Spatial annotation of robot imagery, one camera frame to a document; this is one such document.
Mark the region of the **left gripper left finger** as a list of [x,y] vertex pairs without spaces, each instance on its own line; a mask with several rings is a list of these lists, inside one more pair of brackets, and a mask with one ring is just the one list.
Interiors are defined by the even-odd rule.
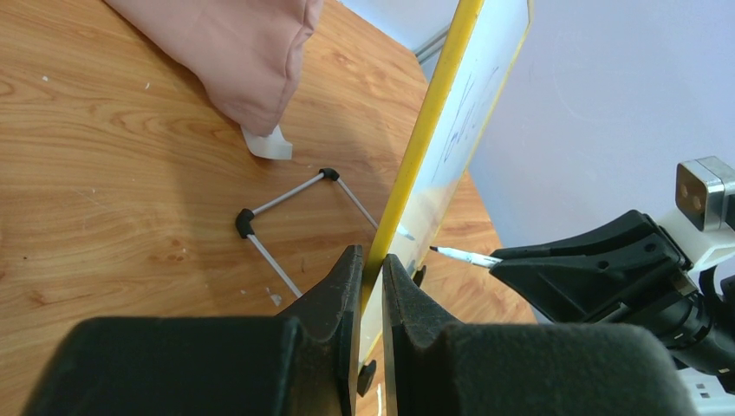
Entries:
[[363,250],[274,316],[95,317],[55,350],[26,415],[352,415]]

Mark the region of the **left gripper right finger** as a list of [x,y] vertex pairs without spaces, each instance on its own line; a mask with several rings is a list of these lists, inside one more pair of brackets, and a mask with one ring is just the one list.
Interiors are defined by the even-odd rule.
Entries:
[[670,354],[627,324],[464,323],[382,264],[389,415],[694,415]]

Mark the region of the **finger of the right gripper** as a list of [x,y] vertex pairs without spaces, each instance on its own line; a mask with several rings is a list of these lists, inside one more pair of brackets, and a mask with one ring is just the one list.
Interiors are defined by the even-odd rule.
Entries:
[[664,288],[683,271],[686,255],[662,235],[645,239],[644,250],[658,256],[645,270],[491,270],[544,317],[556,323],[598,322],[622,304],[634,305]]
[[550,243],[499,249],[494,270],[645,270],[658,265],[646,253],[645,239],[654,235],[654,222],[632,210],[592,231]]

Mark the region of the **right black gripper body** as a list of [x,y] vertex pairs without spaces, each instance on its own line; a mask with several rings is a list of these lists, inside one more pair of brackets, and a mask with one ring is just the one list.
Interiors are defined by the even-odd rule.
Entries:
[[647,314],[641,325],[653,334],[684,334],[686,330],[682,327],[693,308],[692,297],[696,291],[688,273],[701,263],[704,234],[679,211],[665,214],[660,218],[659,225],[686,255],[689,265],[684,266],[683,271],[676,271],[672,277],[666,278],[666,294],[654,302],[650,314]]

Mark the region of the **white blue whiteboard marker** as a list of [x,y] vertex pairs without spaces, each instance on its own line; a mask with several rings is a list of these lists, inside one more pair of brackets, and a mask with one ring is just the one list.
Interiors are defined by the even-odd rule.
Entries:
[[502,262],[502,259],[497,257],[454,249],[450,247],[430,246],[429,249],[442,256],[449,257],[463,263],[469,263],[488,270],[492,270],[495,266]]

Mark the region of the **yellow framed whiteboard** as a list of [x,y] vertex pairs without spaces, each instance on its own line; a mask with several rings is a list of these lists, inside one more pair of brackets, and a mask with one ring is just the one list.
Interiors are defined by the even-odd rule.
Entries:
[[460,1],[400,163],[363,272],[358,379],[373,388],[369,355],[381,340],[383,259],[397,257],[410,276],[423,264],[444,221],[533,20],[523,0]]

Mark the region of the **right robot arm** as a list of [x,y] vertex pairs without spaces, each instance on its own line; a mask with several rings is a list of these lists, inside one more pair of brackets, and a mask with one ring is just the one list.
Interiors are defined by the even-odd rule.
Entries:
[[624,323],[651,332],[681,368],[734,390],[734,281],[716,268],[734,232],[700,231],[681,213],[632,210],[592,231],[496,250],[491,273],[554,323]]

